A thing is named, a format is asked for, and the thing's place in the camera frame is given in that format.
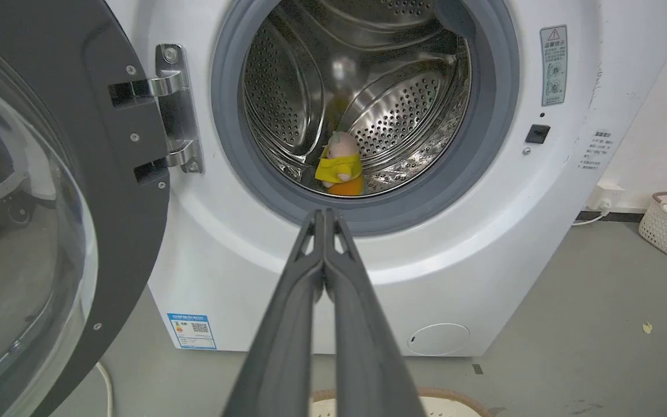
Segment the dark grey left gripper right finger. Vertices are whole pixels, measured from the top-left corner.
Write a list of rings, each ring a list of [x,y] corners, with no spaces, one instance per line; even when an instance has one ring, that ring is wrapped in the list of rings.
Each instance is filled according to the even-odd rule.
[[[337,415],[423,416],[354,238],[333,209],[324,211],[324,282],[335,310]]]

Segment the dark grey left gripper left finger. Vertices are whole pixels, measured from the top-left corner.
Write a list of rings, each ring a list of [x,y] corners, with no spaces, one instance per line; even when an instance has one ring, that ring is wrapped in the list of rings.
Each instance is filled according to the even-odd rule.
[[[304,220],[224,416],[307,416],[313,309],[324,290],[322,210]]]

